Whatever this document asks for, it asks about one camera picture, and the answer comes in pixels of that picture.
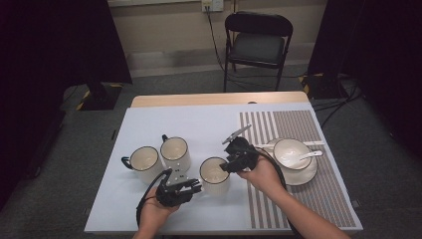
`ceramic cup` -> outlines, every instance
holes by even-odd
[[[135,170],[146,184],[150,184],[164,170],[157,150],[151,146],[138,148],[130,157],[122,157],[121,162]]]
[[[162,136],[161,155],[167,167],[187,171],[190,167],[190,154],[187,142],[181,137]]]
[[[223,171],[220,164],[226,162],[221,157],[210,157],[202,162],[199,175],[202,179],[204,191],[212,196],[227,193],[230,186],[230,173]]]

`white plate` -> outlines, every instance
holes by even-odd
[[[276,138],[269,141],[268,144],[276,143],[280,140],[282,139]],[[273,150],[271,148],[265,148],[265,151],[269,155],[274,156]],[[290,168],[282,166],[277,161],[276,163],[280,166],[280,169],[283,172],[287,185],[291,185],[291,186],[302,185],[311,181],[317,175],[317,160],[316,159],[312,159],[310,165],[304,169],[290,169]]]
[[[274,158],[283,166],[291,169],[304,169],[310,165],[312,157],[299,159],[300,155],[311,152],[301,141],[296,139],[282,139],[274,145]]]

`table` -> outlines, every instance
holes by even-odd
[[[252,144],[281,136],[322,140],[325,145],[315,146],[324,152],[318,159],[315,178],[304,185],[288,186],[288,190],[346,233],[362,230],[307,96],[301,92],[277,92],[136,97],[126,111],[85,231],[132,234],[137,230],[135,207],[147,185],[123,166],[122,156],[144,145],[159,149],[162,134],[182,136],[192,158],[187,175],[199,178],[200,163],[210,156],[225,158],[226,145],[221,142],[245,123],[253,125],[253,130],[243,135]],[[195,194],[159,233],[264,235],[292,231],[286,216],[274,203],[231,174],[226,195]]]

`mug handle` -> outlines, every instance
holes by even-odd
[[[129,157],[121,158],[121,162],[124,164],[124,166],[126,166],[128,169],[133,169],[133,167],[130,165],[128,161],[129,161]]]

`electrical outlet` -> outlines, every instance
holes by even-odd
[[[224,11],[224,0],[213,0],[212,1],[212,11],[213,12]]]
[[[207,12],[207,8],[209,12],[213,11],[212,0],[201,0],[201,3],[202,3],[202,12]]]

